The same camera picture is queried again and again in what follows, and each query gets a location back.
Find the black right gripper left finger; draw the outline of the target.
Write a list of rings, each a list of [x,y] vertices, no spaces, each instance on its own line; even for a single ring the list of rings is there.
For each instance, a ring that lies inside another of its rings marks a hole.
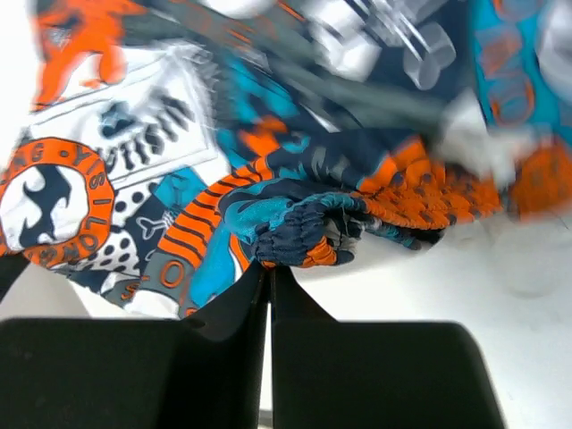
[[[180,321],[3,321],[2,427],[256,427],[263,287],[263,268],[254,264]]]

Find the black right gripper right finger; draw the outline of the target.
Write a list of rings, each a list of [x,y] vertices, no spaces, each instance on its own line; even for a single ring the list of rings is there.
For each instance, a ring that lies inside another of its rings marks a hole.
[[[496,429],[473,336],[453,322],[340,322],[287,267],[270,273],[277,428]]]

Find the colourful patterned shorts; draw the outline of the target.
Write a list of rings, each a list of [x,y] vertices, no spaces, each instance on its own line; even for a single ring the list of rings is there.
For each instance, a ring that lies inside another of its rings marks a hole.
[[[255,262],[571,199],[563,1],[38,1],[1,260],[182,319]]]

